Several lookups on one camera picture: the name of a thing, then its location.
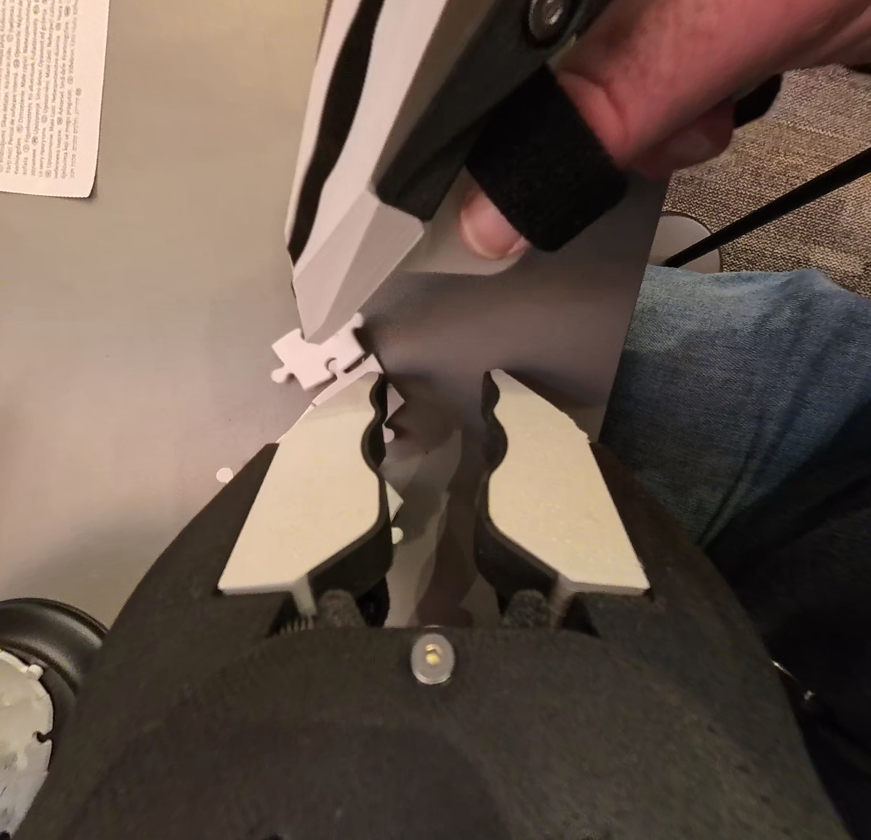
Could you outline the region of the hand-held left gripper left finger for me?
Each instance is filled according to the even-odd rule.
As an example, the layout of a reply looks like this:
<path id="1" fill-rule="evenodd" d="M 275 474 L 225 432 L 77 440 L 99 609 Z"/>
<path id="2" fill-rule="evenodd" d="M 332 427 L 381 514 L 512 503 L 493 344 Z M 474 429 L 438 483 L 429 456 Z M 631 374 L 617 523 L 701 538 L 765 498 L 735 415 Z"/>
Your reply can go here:
<path id="1" fill-rule="evenodd" d="M 310 408 L 279 439 L 228 558 L 225 596 L 290 595 L 316 614 L 323 595 L 359 598 L 394 560 L 386 481 L 386 385 L 369 370 Z"/>

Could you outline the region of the thin black bar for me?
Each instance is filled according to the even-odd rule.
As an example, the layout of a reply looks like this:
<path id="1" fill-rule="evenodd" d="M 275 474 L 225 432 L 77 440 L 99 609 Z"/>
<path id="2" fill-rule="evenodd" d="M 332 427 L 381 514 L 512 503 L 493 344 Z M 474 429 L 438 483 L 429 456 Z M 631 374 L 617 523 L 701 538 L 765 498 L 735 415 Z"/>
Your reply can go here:
<path id="1" fill-rule="evenodd" d="M 865 177 L 870 172 L 870 148 L 837 164 L 792 190 L 746 214 L 663 261 L 665 268 L 683 268 L 692 261 L 766 227 L 795 211 Z"/>

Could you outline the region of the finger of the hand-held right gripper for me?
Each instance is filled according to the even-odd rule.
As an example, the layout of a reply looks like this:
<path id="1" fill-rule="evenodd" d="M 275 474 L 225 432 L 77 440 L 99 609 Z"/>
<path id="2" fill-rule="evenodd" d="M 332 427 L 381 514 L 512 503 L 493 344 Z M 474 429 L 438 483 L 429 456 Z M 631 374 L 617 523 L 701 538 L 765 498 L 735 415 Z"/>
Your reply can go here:
<path id="1" fill-rule="evenodd" d="M 397 269 L 484 273 L 463 245 L 463 166 L 482 117 L 507 91 L 457 84 L 487 21 L 509 0 L 385 0 L 349 137 L 321 195 L 292 290 L 306 340 L 321 343 Z"/>
<path id="2" fill-rule="evenodd" d="M 384 2 L 328 0 L 285 223 L 293 267 L 311 239 L 323 188 L 350 135 Z"/>

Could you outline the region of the person's leg in blue jeans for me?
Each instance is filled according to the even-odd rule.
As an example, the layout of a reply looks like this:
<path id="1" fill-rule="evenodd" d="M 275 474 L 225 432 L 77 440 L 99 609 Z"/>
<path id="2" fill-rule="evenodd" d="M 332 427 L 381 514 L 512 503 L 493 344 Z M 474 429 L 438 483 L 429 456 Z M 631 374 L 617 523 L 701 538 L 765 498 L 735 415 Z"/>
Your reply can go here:
<path id="1" fill-rule="evenodd" d="M 648 267 L 600 431 L 711 544 L 869 404 L 870 301 L 818 270 Z"/>

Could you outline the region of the black ball stand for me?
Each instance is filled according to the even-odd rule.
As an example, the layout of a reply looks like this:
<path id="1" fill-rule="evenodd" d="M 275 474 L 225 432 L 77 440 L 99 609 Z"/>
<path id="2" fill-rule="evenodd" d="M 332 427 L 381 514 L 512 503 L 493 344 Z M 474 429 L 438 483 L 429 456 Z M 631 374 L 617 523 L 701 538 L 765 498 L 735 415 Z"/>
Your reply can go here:
<path id="1" fill-rule="evenodd" d="M 53 704 L 49 766 L 105 634 L 95 618 L 59 601 L 1 602 L 1 650 L 42 668 L 40 681 Z"/>

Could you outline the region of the white puzzle piece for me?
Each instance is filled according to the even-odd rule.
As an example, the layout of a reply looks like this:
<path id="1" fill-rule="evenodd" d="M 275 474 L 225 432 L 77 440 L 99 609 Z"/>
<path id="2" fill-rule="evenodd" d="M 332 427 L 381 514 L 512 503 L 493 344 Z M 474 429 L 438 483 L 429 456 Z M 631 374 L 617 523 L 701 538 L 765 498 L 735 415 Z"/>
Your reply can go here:
<path id="1" fill-rule="evenodd" d="M 280 362 L 270 374 L 272 381 L 284 383 L 293 378 L 303 390 L 310 390 L 342 376 L 367 355 L 356 335 L 364 323 L 363 314 L 357 312 L 321 344 L 304 340 L 300 329 L 280 337 L 271 346 Z"/>

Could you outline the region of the joined white puzzle pieces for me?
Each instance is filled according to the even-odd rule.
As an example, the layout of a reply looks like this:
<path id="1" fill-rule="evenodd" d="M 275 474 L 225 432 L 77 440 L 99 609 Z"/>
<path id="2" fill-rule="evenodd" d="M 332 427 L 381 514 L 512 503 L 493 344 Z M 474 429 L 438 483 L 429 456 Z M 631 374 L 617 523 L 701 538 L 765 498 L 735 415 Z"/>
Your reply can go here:
<path id="1" fill-rule="evenodd" d="M 383 374 L 383 368 L 380 367 L 380 364 L 377 362 L 377 359 L 374 355 L 370 355 L 369 357 L 363 359 L 359 365 L 354 367 L 351 370 L 343 372 L 341 375 L 335 377 L 333 383 L 324 388 L 312 401 L 309 405 L 308 409 L 303 411 L 303 413 L 299 416 L 297 421 L 301 420 L 303 416 L 308 415 L 308 413 L 316 408 L 324 405 L 329 399 L 338 395 L 344 388 L 351 385 L 352 382 L 356 381 L 360 377 L 366 374 Z M 391 428 L 387 422 L 388 420 L 395 414 L 395 412 L 404 405 L 405 400 L 402 398 L 400 393 L 393 387 L 392 384 L 387 383 L 386 385 L 386 416 L 385 420 L 382 423 L 382 433 L 383 440 L 386 445 L 391 443 L 395 439 L 395 431 Z M 403 504 L 403 500 L 400 497 L 399 493 L 396 489 L 390 484 L 386 483 L 386 496 L 387 496 L 387 507 L 389 511 L 390 521 L 393 522 L 399 508 Z"/>

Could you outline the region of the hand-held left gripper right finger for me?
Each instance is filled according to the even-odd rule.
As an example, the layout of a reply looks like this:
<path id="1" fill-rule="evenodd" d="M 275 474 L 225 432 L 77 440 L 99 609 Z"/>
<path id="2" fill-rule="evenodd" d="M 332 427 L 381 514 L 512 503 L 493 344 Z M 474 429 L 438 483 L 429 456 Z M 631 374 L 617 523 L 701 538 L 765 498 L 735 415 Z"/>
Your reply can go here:
<path id="1" fill-rule="evenodd" d="M 536 591 L 558 614 L 577 595 L 645 595 L 648 577 L 587 432 L 501 369 L 485 374 L 482 414 L 476 565 L 498 598 Z"/>

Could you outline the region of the person's right hand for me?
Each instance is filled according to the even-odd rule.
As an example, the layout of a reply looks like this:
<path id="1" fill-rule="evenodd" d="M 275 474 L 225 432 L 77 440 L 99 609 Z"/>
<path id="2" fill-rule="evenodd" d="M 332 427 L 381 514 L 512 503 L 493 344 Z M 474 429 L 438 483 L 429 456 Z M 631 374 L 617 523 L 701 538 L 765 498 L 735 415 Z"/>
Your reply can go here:
<path id="1" fill-rule="evenodd" d="M 618 167 L 720 155 L 735 100 L 778 72 L 869 64 L 870 0 L 613 0 L 557 70 Z"/>

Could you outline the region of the white instruction sheet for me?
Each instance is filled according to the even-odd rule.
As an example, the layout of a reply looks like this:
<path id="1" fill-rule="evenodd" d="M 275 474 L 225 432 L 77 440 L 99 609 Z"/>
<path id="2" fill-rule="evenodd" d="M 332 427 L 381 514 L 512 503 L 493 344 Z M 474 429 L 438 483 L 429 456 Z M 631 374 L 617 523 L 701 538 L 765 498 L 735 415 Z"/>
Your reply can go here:
<path id="1" fill-rule="evenodd" d="M 1 0 L 1 191 L 91 195 L 110 0 Z"/>

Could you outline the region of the grey round disc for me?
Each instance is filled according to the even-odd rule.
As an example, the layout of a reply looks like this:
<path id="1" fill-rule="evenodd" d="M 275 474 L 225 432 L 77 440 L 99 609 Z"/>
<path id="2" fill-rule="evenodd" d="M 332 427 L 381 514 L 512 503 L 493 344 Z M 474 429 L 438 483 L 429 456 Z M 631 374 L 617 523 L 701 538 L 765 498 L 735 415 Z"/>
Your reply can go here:
<path id="1" fill-rule="evenodd" d="M 686 214 L 661 214 L 650 248 L 648 264 L 661 267 L 666 259 L 711 236 L 711 231 Z M 722 271 L 722 254 L 714 250 L 679 268 L 683 271 L 717 273 Z"/>

